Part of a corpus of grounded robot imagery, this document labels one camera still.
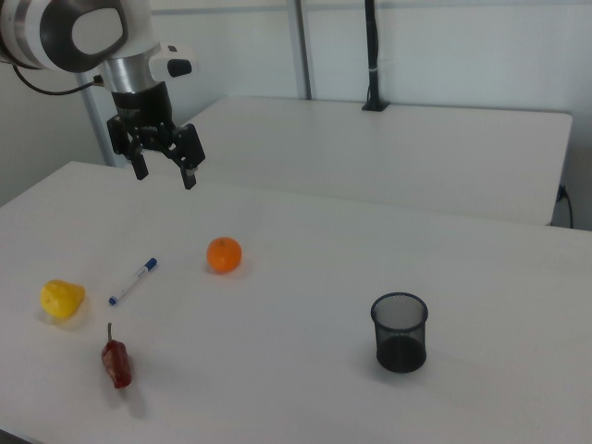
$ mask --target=toy fruit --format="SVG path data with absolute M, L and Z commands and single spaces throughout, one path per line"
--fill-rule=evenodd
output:
M 207 247 L 207 263 L 218 273 L 234 270 L 242 258 L 242 249 L 232 238 L 217 238 Z
M 67 318 L 78 310 L 86 290 L 64 280 L 50 280 L 41 290 L 41 306 L 51 316 Z
M 111 337 L 111 323 L 107 325 L 108 342 L 101 351 L 105 371 L 113 381 L 113 387 L 123 389 L 131 384 L 130 358 L 123 342 Z

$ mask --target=marker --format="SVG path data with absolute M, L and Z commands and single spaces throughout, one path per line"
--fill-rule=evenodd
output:
M 154 267 L 156 266 L 156 259 L 152 258 L 150 259 L 146 264 L 144 264 L 144 266 L 142 268 L 140 268 L 136 274 L 134 275 L 134 277 L 132 279 L 129 280 L 128 284 L 119 291 L 118 296 L 111 296 L 109 298 L 109 303 L 111 305 L 115 305 L 116 303 L 118 303 L 119 301 L 121 301 L 121 299 L 128 294 L 128 291 L 131 290 L 131 288 L 136 285 L 138 283 L 138 281 L 140 279 L 142 279 L 142 277 L 146 276 L 148 274 L 148 272 L 150 270 L 152 270 Z

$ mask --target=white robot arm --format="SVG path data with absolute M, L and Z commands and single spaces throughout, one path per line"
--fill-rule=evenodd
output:
M 177 127 L 165 81 L 192 74 L 191 49 L 153 35 L 148 0 L 0 0 L 0 61 L 21 68 L 86 72 L 99 68 L 117 107 L 107 122 L 113 150 L 148 169 L 142 149 L 180 168 L 186 189 L 205 159 L 193 125 Z

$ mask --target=red pepper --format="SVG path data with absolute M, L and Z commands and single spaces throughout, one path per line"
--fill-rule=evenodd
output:
M 130 361 L 128 351 L 123 342 L 117 342 L 111 339 L 111 323 L 107 325 L 109 341 L 101 351 L 103 365 L 106 372 L 113 380 L 113 386 L 116 389 L 123 389 L 131 384 Z

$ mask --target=yellow bell pepper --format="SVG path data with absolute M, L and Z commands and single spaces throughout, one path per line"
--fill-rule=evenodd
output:
M 41 306 L 52 316 L 67 318 L 76 313 L 85 293 L 82 285 L 50 280 L 41 290 Z

